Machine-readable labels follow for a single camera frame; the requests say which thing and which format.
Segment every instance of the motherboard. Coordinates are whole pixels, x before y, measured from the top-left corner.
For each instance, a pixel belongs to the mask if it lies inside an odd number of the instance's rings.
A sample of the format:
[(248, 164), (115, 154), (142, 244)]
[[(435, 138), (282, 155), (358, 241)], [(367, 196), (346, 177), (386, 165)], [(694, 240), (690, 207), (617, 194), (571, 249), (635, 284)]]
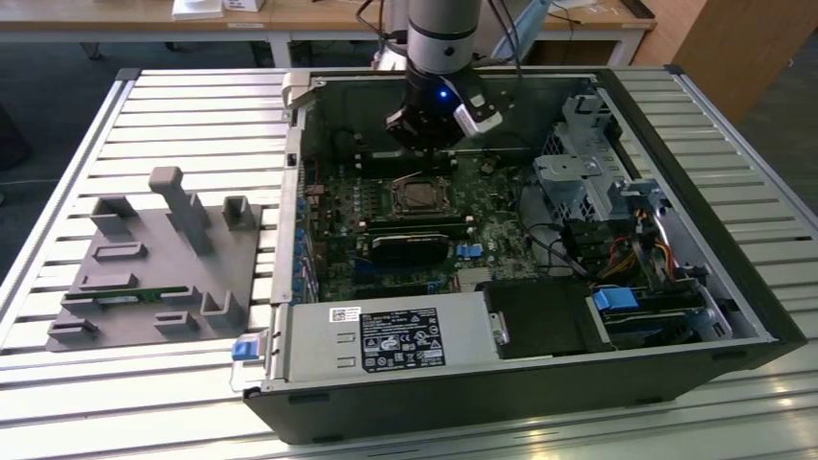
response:
[(442, 166), (396, 177), (331, 164), (320, 177), (324, 165), (312, 165), (320, 301), (460, 292), (535, 276), (515, 209), (520, 167), (490, 150), (443, 155)]

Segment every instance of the wooden table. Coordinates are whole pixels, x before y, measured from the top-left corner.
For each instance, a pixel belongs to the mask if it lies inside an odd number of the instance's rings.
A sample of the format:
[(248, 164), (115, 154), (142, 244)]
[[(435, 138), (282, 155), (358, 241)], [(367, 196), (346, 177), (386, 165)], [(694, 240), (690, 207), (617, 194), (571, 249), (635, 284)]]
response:
[[(258, 40), (270, 42), (276, 65), (291, 67), (294, 40), (375, 40), (355, 21), (359, 5), (350, 0), (267, 0), (259, 12), (226, 11), (222, 18), (175, 22), (171, 0), (0, 0), (0, 41)], [(374, 21), (376, 13), (372, 6), (367, 17)], [(615, 41), (609, 63), (627, 65), (654, 21), (638, 19), (621, 0), (573, 9), (570, 17), (582, 24), (549, 17), (538, 39)]]
[[(287, 43), (294, 40), (374, 40), (372, 34), (355, 20), (360, 2), (350, 0), (275, 0), (270, 18), (274, 58), (282, 67), (291, 66)], [(566, 16), (565, 11), (555, 13)], [(621, 0), (601, 0), (593, 7), (569, 10), (574, 21), (549, 16), (538, 40), (615, 41), (609, 65), (627, 65), (637, 53), (645, 32), (655, 26), (653, 19), (639, 19)], [(378, 5), (364, 17), (378, 21)]]
[(171, 10), (172, 0), (0, 0), (0, 42), (267, 41), (270, 0), (212, 19), (174, 21)]

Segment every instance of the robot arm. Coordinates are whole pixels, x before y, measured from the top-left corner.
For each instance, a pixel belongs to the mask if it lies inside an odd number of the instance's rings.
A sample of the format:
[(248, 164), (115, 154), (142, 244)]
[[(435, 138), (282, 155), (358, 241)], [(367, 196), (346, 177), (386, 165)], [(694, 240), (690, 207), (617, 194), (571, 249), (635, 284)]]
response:
[[(464, 135), (472, 137), (496, 127), (511, 104), (504, 95), (490, 93), (471, 67), (475, 42), (492, 48), (487, 56), (506, 49), (523, 53), (530, 43), (518, 47), (507, 42), (510, 31), (496, 16), (480, 14), (483, 0), (407, 3), (407, 92), (402, 108), (387, 118), (387, 132), (407, 149), (432, 153), (454, 145)], [(515, 21), (523, 19), (534, 24), (538, 32), (549, 3), (518, 1), (511, 6), (518, 13)], [(500, 43), (492, 40), (492, 34), (500, 35)], [(520, 35), (530, 36), (532, 42), (535, 34)]]

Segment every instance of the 3d printed holder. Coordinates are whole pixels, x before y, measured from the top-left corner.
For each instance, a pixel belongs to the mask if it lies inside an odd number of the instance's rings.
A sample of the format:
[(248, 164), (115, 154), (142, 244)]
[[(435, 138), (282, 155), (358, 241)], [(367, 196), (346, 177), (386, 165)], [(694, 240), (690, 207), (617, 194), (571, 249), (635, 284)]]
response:
[(179, 168), (154, 169), (151, 191), (167, 210), (100, 198), (97, 233), (63, 310), (48, 330), (52, 352), (231, 338), (244, 333), (256, 266), (260, 206), (244, 196), (203, 207)]

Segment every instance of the power supply label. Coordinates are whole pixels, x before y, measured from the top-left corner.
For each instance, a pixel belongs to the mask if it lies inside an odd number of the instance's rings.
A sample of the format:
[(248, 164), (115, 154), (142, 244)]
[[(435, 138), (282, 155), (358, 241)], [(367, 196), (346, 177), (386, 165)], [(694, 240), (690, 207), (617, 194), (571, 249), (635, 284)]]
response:
[(360, 349), (370, 373), (446, 365), (438, 309), (360, 313)]

